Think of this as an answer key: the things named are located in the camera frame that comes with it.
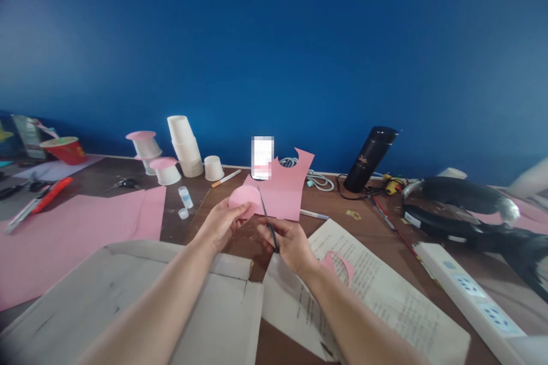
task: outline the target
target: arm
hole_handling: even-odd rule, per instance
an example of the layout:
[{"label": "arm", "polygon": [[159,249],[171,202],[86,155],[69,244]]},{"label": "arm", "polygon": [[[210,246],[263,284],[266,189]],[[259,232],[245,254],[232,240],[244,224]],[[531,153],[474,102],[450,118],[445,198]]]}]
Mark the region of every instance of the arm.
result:
[{"label": "arm", "polygon": [[[299,224],[274,218],[269,220],[276,230],[280,256],[314,295],[350,365],[428,364],[336,275],[320,264]],[[269,229],[264,225],[257,229],[264,238],[264,245],[271,251],[273,241]]]},{"label": "arm", "polygon": [[217,204],[196,237],[162,271],[154,284],[102,332],[79,365],[167,364],[200,293],[209,267],[240,227],[250,204]]}]

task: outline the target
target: power strip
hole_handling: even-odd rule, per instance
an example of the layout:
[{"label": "power strip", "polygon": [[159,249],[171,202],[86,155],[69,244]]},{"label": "power strip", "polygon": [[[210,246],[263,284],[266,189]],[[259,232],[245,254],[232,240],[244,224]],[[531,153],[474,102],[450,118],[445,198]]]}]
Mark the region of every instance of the power strip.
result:
[{"label": "power strip", "polygon": [[526,365],[511,343],[525,333],[457,261],[439,244],[421,242],[414,249],[497,359],[503,365]]}]

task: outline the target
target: pink paper circle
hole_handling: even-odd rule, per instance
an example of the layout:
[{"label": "pink paper circle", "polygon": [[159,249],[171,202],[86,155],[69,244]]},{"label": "pink paper circle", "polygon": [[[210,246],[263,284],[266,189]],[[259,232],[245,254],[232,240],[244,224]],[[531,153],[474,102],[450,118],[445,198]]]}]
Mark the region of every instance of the pink paper circle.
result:
[{"label": "pink paper circle", "polygon": [[128,140],[139,141],[147,140],[153,138],[154,136],[156,136],[156,133],[154,131],[135,131],[133,133],[129,133],[126,138]]},{"label": "pink paper circle", "polygon": [[161,157],[154,161],[151,161],[150,168],[164,169],[164,168],[172,167],[175,164],[177,164],[177,160],[175,160],[173,157]]},{"label": "pink paper circle", "polygon": [[244,202],[247,201],[251,201],[253,204],[251,205],[248,212],[243,214],[240,218],[248,220],[253,217],[253,214],[255,214],[257,210],[263,209],[263,206],[261,204],[261,194],[259,193],[259,190],[256,189],[254,186],[242,185],[241,187],[238,187],[234,191],[232,191],[232,194],[228,199],[228,206],[229,208],[234,208],[242,205]]}]

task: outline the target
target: black cable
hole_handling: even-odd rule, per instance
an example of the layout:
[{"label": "black cable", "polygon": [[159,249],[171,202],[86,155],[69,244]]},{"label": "black cable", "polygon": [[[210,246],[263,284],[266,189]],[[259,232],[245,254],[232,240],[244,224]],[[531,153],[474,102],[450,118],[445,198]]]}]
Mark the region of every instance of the black cable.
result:
[{"label": "black cable", "polygon": [[373,196],[378,196],[378,195],[381,195],[381,194],[385,194],[386,193],[386,187],[388,187],[388,184],[390,184],[391,181],[395,181],[397,182],[398,184],[401,185],[402,188],[405,187],[405,183],[399,179],[399,178],[395,178],[395,177],[390,177],[389,179],[385,180],[382,187],[381,188],[377,188],[377,187],[364,187],[364,189],[362,190],[362,193],[365,191],[365,195],[363,196],[360,196],[360,197],[356,197],[356,198],[350,198],[350,197],[347,197],[345,196],[343,193],[341,193],[341,184],[339,182],[339,178],[342,177],[342,176],[348,176],[348,174],[339,174],[336,178],[336,182],[337,182],[337,191],[339,192],[339,195],[346,199],[346,200],[351,200],[351,201],[358,201],[358,200],[364,200],[366,198],[371,198]]}]

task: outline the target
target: hand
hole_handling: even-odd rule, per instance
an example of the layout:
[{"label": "hand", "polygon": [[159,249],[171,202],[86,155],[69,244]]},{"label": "hand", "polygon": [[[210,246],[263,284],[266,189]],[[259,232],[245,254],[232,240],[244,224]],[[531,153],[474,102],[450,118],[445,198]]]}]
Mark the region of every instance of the hand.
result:
[{"label": "hand", "polygon": [[232,233],[245,223],[245,220],[238,217],[250,206],[250,202],[245,202],[235,208],[229,208],[228,198],[225,198],[213,207],[192,242],[210,247],[215,254],[220,253],[232,237]]},{"label": "hand", "polygon": [[[300,224],[286,220],[277,220],[275,218],[269,218],[268,221],[270,221],[276,231],[281,259],[284,260],[289,269],[303,278],[310,271],[314,271],[320,267],[320,261],[318,261],[312,252],[307,235]],[[272,239],[270,230],[266,226],[267,219],[260,218],[259,222],[261,224],[257,226],[257,230],[263,238],[263,244],[272,252],[274,240]]]}]

